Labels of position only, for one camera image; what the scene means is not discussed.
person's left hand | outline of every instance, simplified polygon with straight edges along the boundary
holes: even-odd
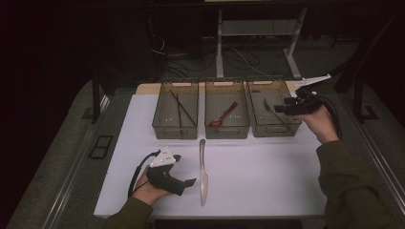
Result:
[[[149,181],[148,177],[146,176],[146,172],[148,171],[149,166],[145,168],[142,175],[137,181],[135,186],[135,192],[132,194],[133,198],[137,198],[149,205],[153,205],[158,201],[160,198],[166,197],[171,195],[172,193],[167,192],[162,189],[155,188]]]

floor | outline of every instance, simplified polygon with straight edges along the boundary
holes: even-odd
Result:
[[[294,58],[303,77],[321,76],[343,64],[354,52],[356,43],[338,43],[331,46],[330,38],[300,40]],[[243,46],[224,41],[225,76],[282,75],[291,80],[282,48],[286,39],[247,40]],[[215,53],[207,46],[204,55],[176,55],[172,53],[163,69],[166,77],[215,77]],[[364,105],[371,106],[378,119],[364,124],[352,115],[352,90],[337,94],[333,85],[339,75],[315,87],[336,107],[343,129],[343,139],[352,153],[374,167],[379,192],[390,211],[405,226],[405,210],[401,198],[405,183],[405,130],[373,92],[366,87]],[[92,123],[92,84],[88,82],[76,96],[48,153],[30,187],[21,200],[9,224],[13,228],[100,228],[103,219],[93,216],[103,179],[114,153],[120,128],[135,88],[119,88],[107,96],[101,106],[101,117]],[[97,138],[111,136],[112,144],[103,159],[88,158]],[[386,162],[390,171],[378,164]],[[321,229],[322,217],[300,219],[296,228]],[[266,225],[246,228],[270,228]]]

butter knife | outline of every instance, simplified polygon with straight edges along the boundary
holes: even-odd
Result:
[[[206,201],[206,195],[208,192],[208,175],[205,172],[203,164],[203,152],[205,147],[205,139],[200,141],[200,165],[201,165],[201,191],[202,191],[202,206]]]

cable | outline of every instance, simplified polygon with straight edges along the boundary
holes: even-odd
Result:
[[[159,51],[162,51],[163,48],[164,48],[164,45],[165,45],[165,42],[164,42],[163,38],[162,38],[161,36],[158,36],[158,35],[152,35],[152,36],[153,36],[153,37],[158,37],[158,38],[160,38],[160,40],[161,40],[161,47],[160,47]]]
[[[232,47],[230,47],[229,49],[231,49],[233,52],[235,52],[235,50],[236,50],[235,48],[232,48]],[[251,63],[250,61],[248,61],[248,63],[249,63],[251,66],[258,66],[258,65],[260,65],[261,61],[260,61],[260,58],[259,58],[257,55],[255,55],[255,54],[253,54],[252,52],[247,51],[247,50],[244,50],[244,51],[247,52],[247,53],[249,53],[251,56],[253,56],[253,58],[256,59],[256,62],[255,62],[255,63]],[[235,58],[233,58],[233,59],[236,60],[236,61],[245,63],[244,61],[241,61],[241,60],[239,60],[239,59],[235,59]]]
[[[147,184],[149,182],[149,180],[146,180],[145,182],[143,182],[140,186],[138,186],[135,190],[134,190],[134,192],[132,192],[132,193],[135,193],[136,192],[136,190],[138,190],[140,187],[142,187],[143,185],[145,185],[145,184]]]
[[[227,54],[225,54],[225,53],[223,53],[223,58],[224,58],[224,61],[226,61],[226,63],[227,63],[228,65],[232,66],[232,67],[235,68],[235,69],[238,69],[238,70],[250,70],[249,67],[241,68],[241,67],[238,67],[238,66],[232,64],[232,63],[229,61],[228,58],[233,59],[233,60],[235,60],[235,59],[234,59],[233,57],[230,57],[229,55],[227,55]]]
[[[151,51],[154,52],[154,53],[157,53],[157,54],[167,55],[167,53],[164,53],[164,52],[159,52],[159,51],[156,51],[156,50],[151,50]]]
[[[173,64],[176,64],[176,65],[179,65],[180,67],[182,67],[183,69],[185,69],[185,70],[187,70],[187,71],[189,71],[189,72],[202,72],[202,71],[205,71],[205,70],[211,68],[212,64],[214,63],[214,60],[215,60],[215,55],[212,56],[210,62],[208,63],[208,65],[207,65],[206,67],[203,67],[202,69],[197,69],[197,70],[189,69],[189,68],[187,68],[186,66],[184,66],[183,64],[178,63],[178,62],[176,62],[176,61],[174,61],[174,60],[170,60],[169,63],[173,63]]]
[[[176,65],[180,66],[180,68],[175,68],[175,67],[171,67],[171,66],[170,66],[170,68],[173,68],[173,69],[183,69],[183,70],[186,70],[186,71],[187,71],[187,75],[189,74],[190,70],[189,70],[187,67],[185,67],[183,64],[180,64],[180,63],[178,63],[178,62],[176,62],[176,61],[169,61],[169,62],[167,63],[167,66],[169,66],[170,63],[173,63],[173,64],[176,64]]]
[[[177,69],[177,68],[173,68],[173,67],[167,66],[167,70],[169,70],[169,71],[172,72],[172,73],[177,72],[177,73],[179,73],[180,75],[182,75],[181,77],[184,77],[184,78],[186,78],[186,77],[188,76],[188,73],[183,73],[182,71],[180,71],[180,70]]]
[[[261,73],[261,74],[264,74],[264,75],[267,75],[267,76],[271,76],[271,75],[269,75],[269,74],[267,74],[267,73],[263,73],[263,72],[261,72],[261,71],[255,69],[255,68],[253,68],[253,66],[251,66],[251,65],[249,64],[249,62],[247,62],[247,60],[244,58],[243,55],[241,55],[241,53],[240,53],[239,51],[237,51],[237,50],[235,50],[235,49],[232,49],[232,50],[234,50],[234,51],[245,61],[245,63],[246,63],[252,70],[254,70],[255,72]]]
[[[178,77],[178,78],[183,78],[183,77],[186,77],[185,75],[181,75],[181,74],[179,74],[179,73],[176,73],[175,71],[173,71],[173,70],[171,70],[171,69],[168,69],[168,68],[163,68],[164,70],[167,70],[167,72],[168,72],[168,74],[167,74],[167,77],[168,78],[170,78],[170,74],[169,73],[172,73],[172,74],[174,74],[176,77]]]
[[[334,107],[333,103],[331,103],[330,100],[328,100],[324,96],[316,95],[315,97],[317,97],[318,99],[321,99],[322,103],[327,108],[328,112],[330,113],[334,129],[337,133],[337,137],[339,137],[339,139],[342,140],[343,136],[342,136],[342,129],[340,127],[339,116],[337,114],[336,108]]]
[[[149,157],[151,157],[151,156],[158,156],[158,154],[160,154],[160,150],[158,150],[157,152],[154,152],[154,153],[149,154],[148,156],[146,156],[146,157],[143,159],[143,161],[142,161],[142,162],[140,163],[140,165],[137,167],[137,169],[136,169],[135,172],[134,172],[134,175],[132,176],[131,183],[130,183],[129,188],[128,188],[128,198],[136,191],[136,190],[134,190],[135,182],[137,181],[137,178],[138,178],[138,175],[139,175],[139,173],[140,173],[140,169],[142,168],[143,163],[145,163],[145,161],[146,161]]]

wrist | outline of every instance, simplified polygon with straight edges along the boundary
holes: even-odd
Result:
[[[333,134],[333,135],[323,135],[318,137],[319,142],[321,142],[321,144],[325,144],[331,141],[335,141],[335,140],[339,140],[339,137],[337,136],[337,134]]]
[[[158,197],[154,197],[154,195],[151,195],[148,192],[142,192],[142,191],[136,191],[133,195],[132,198],[137,198],[140,201],[152,206],[154,205],[159,198]]]

